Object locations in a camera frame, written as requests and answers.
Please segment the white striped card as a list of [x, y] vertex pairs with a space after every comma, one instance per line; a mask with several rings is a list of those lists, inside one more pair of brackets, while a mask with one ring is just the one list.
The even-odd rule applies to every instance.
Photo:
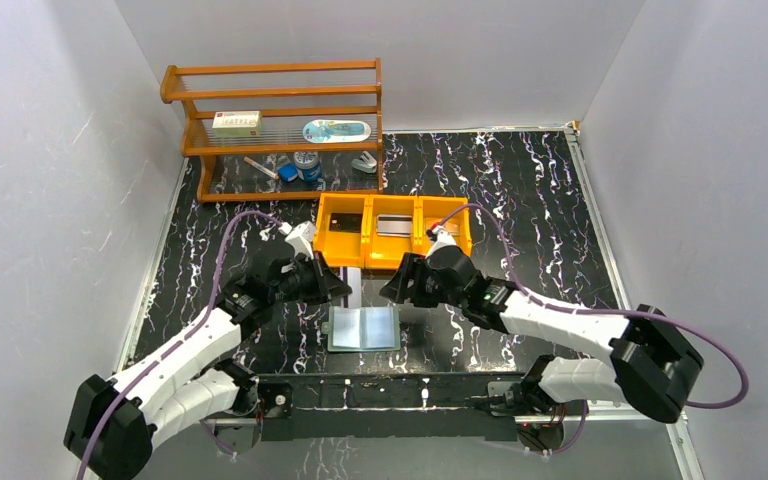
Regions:
[[339, 276], [351, 289], [351, 292], [340, 300], [343, 308], [360, 308], [362, 303], [362, 272], [356, 267], [341, 267]]

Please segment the green card holder wallet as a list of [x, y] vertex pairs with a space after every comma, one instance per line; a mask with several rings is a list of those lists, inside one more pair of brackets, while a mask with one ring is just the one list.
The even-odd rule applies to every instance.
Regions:
[[398, 310], [394, 306], [331, 306], [323, 324], [329, 352], [381, 352], [400, 348]]

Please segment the yellow three-compartment bin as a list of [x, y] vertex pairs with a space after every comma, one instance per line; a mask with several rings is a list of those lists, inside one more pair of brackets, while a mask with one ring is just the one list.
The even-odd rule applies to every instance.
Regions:
[[314, 249], [332, 267], [395, 270], [404, 254], [426, 253], [427, 231], [467, 203], [463, 197], [326, 193], [319, 198]]

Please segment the orange wooden shelf rack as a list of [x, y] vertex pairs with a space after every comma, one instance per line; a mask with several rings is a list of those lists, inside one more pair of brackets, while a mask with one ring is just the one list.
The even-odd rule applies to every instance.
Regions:
[[[309, 200], [326, 192], [379, 193], [383, 181], [383, 85], [380, 59], [166, 68], [160, 97], [180, 104], [184, 130], [180, 151], [195, 159], [201, 203]], [[260, 111], [259, 137], [218, 138], [212, 131], [217, 111]], [[314, 144], [302, 137], [311, 120], [359, 120], [370, 137], [357, 143]], [[298, 151], [317, 151], [321, 177], [308, 183], [271, 179], [247, 156], [275, 171], [293, 163]], [[351, 167], [362, 151], [378, 160], [376, 174]]]

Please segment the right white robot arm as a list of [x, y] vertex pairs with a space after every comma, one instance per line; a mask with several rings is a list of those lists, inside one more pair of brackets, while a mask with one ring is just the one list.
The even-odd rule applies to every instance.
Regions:
[[482, 274], [456, 246], [407, 253], [382, 297], [420, 308], [445, 304], [473, 324], [566, 346], [580, 359], [542, 355], [517, 383], [471, 402], [495, 415], [548, 413], [574, 401], [625, 403], [665, 424], [678, 420], [704, 360], [672, 325], [645, 312], [593, 315], [574, 305], [548, 307], [514, 282]]

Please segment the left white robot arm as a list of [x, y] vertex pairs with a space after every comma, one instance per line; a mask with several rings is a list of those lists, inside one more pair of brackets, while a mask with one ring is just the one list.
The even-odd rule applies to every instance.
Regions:
[[142, 361], [80, 384], [63, 439], [81, 462], [78, 473], [133, 479], [157, 447], [190, 425], [260, 410], [258, 376], [230, 352], [288, 303], [327, 304], [351, 292], [320, 252], [229, 280], [194, 322]]

